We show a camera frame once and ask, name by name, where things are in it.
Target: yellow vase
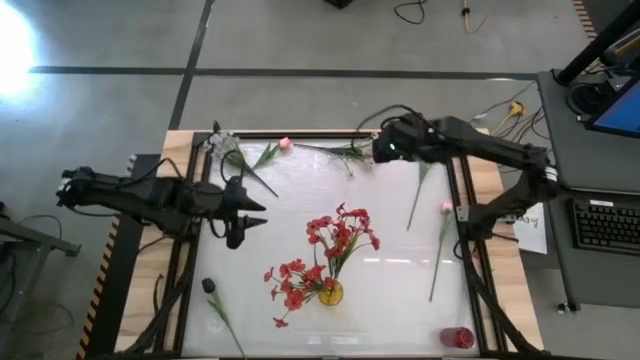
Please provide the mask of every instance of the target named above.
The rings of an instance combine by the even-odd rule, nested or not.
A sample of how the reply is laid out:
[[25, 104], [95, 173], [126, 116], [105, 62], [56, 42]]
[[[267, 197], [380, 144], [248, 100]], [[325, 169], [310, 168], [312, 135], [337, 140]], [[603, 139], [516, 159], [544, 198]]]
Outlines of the yellow vase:
[[344, 289], [342, 288], [342, 284], [337, 280], [333, 290], [322, 290], [318, 293], [318, 299], [320, 302], [327, 306], [338, 305], [340, 301], [342, 301], [343, 296]]

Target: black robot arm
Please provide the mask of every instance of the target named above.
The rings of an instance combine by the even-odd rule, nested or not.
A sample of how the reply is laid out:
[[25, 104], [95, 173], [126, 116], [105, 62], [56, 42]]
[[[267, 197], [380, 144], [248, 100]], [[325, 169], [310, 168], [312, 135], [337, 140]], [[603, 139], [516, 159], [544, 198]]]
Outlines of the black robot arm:
[[522, 170], [517, 184], [490, 203], [459, 209], [459, 221], [467, 224], [474, 238], [490, 238], [498, 219], [522, 216], [536, 203], [557, 195], [557, 173], [549, 165], [547, 149], [482, 134], [455, 117], [425, 120], [420, 114], [408, 113], [394, 118], [383, 124], [373, 147], [376, 162], [445, 163], [471, 155]]
[[266, 222], [239, 216], [239, 210], [264, 211], [247, 196], [240, 177], [232, 177], [224, 189], [209, 183], [190, 183], [178, 177], [123, 178], [94, 172], [89, 167], [65, 170], [56, 195], [58, 206], [101, 205], [142, 222], [155, 224], [165, 235], [179, 238], [189, 234], [195, 219], [224, 223], [227, 246], [237, 249], [244, 231]]

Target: black tulip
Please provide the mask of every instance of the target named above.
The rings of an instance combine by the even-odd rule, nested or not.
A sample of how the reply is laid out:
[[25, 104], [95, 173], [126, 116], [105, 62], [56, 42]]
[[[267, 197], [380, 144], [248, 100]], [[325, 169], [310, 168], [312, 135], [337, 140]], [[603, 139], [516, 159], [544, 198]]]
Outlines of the black tulip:
[[202, 280], [202, 289], [207, 294], [213, 294], [216, 291], [216, 283], [211, 280], [211, 278], [206, 278]]

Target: gray floor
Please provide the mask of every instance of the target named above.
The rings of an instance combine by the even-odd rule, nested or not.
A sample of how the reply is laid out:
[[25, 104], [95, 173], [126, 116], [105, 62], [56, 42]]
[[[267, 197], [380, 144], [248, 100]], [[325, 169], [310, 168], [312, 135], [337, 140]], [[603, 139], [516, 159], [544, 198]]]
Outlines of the gray floor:
[[[456, 1], [430, 0], [420, 26], [395, 17], [393, 6], [401, 2], [355, 0], [337, 11], [320, 0], [217, 0], [198, 66], [521, 73], [562, 67], [587, 43], [570, 0], [472, 1], [474, 21], [488, 16], [473, 35], [463, 31]], [[31, 58], [32, 65], [43, 66], [157, 68], [186, 66], [205, 1], [8, 3], [31, 30], [26, 38], [16, 32], [17, 40], [8, 42], [11, 51], [0, 59], [4, 67], [15, 65], [6, 59]], [[415, 8], [406, 12], [418, 15]], [[0, 71], [0, 76], [7, 73]], [[60, 173], [79, 165], [122, 173], [130, 154], [158, 153], [182, 77], [34, 74], [22, 80], [23, 87], [0, 95], [0, 199], [16, 219], [41, 213], [59, 216], [65, 239], [83, 248], [75, 259], [51, 256], [21, 318], [23, 328], [55, 327], [52, 323], [65, 322], [55, 306], [63, 304], [72, 310], [75, 325], [46, 336], [16, 331], [9, 352], [20, 359], [37, 353], [71, 359], [109, 220], [55, 207]], [[213, 120], [245, 129], [352, 128], [369, 113], [396, 102], [428, 117], [470, 119], [526, 85], [504, 79], [197, 76], [180, 129], [208, 129]], [[519, 101], [529, 113], [537, 110], [535, 86]], [[494, 128], [506, 112], [507, 106], [495, 109], [479, 125]], [[546, 135], [544, 123], [537, 128]], [[533, 133], [524, 141], [548, 145]], [[516, 178], [515, 173], [503, 176], [507, 186]], [[32, 226], [55, 230], [44, 220]], [[553, 261], [525, 255], [525, 265], [548, 350], [634, 357], [633, 342], [640, 335], [634, 324], [640, 312], [585, 306], [576, 315], [558, 315], [553, 305], [563, 300], [563, 293], [558, 271], [550, 269]]]

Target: keyboard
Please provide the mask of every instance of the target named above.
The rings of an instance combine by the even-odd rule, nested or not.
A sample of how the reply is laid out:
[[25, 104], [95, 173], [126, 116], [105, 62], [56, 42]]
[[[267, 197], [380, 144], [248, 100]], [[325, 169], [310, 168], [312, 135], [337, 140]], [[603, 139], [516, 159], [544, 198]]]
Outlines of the keyboard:
[[574, 246], [640, 256], [640, 205], [570, 200]]

